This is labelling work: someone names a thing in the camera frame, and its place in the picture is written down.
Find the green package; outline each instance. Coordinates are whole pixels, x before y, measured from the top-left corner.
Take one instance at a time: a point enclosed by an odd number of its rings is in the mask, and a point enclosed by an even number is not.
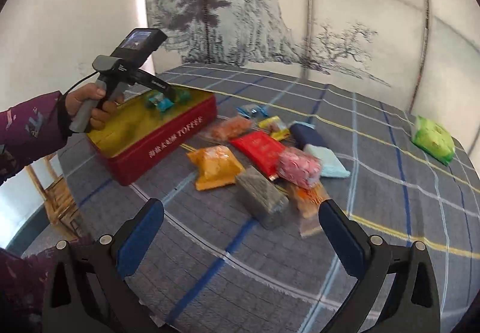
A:
[[[417,116],[412,127],[412,143],[443,165],[448,165],[455,155],[452,135],[433,120]]]

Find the cable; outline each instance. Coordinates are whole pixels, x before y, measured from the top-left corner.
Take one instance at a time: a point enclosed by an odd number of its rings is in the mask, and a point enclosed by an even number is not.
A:
[[[61,95],[58,100],[57,100],[57,103],[55,104],[55,106],[53,107],[52,109],[52,112],[50,112],[49,114],[49,117],[47,118],[46,122],[47,123],[50,123],[50,120],[52,118],[52,115],[55,113],[55,110],[57,109],[59,103],[61,103],[66,97],[67,95],[70,93],[70,91],[76,87],[78,84],[82,83],[83,81],[85,80],[88,80],[89,78],[93,77],[95,74],[97,74],[98,72],[97,71],[94,71],[92,74],[89,74],[87,75],[87,77],[83,77],[80,81],[77,81],[69,90],[67,90],[63,95]]]

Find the purple jacket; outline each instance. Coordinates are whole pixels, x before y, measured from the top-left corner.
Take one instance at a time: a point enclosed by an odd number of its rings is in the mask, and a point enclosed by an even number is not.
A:
[[[70,118],[64,101],[58,102],[61,95],[42,95],[0,113],[0,185],[65,146]],[[21,259],[0,249],[0,326],[6,331],[18,330],[17,323],[22,328],[27,324],[29,331],[39,329],[50,254]]]

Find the plaid tablecloth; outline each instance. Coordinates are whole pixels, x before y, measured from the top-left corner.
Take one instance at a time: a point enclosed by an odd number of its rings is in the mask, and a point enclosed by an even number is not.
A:
[[[455,326],[480,288],[480,180],[458,141],[454,160],[443,166],[410,142],[411,115],[332,85],[268,71],[191,64],[160,77],[215,92],[220,116],[259,103],[286,123],[315,124],[352,172],[344,180],[322,179],[330,196],[369,235],[427,245],[442,332]],[[131,95],[141,89],[133,87]],[[234,185],[196,191],[195,166],[185,152],[205,146],[191,139],[129,187],[112,181],[82,135],[59,158],[96,237],[115,232],[147,198],[164,203],[166,220],[128,279],[160,318],[195,332],[320,331],[355,280],[323,233],[301,239],[297,223],[266,231],[237,200]],[[375,323],[392,280],[387,277],[363,329]]]

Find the screw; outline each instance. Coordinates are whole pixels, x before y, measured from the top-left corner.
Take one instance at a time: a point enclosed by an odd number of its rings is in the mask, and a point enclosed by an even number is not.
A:
[[[110,242],[112,242],[112,236],[111,235],[105,234],[105,235],[100,237],[100,243],[102,245],[108,245]]]
[[[65,249],[67,246],[67,241],[61,240],[57,242],[57,249],[62,250]]]
[[[370,241],[374,245],[381,245],[383,243],[383,239],[378,235],[372,235]]]
[[[422,242],[422,241],[417,241],[415,243],[415,247],[418,249],[418,250],[425,250],[425,244]]]

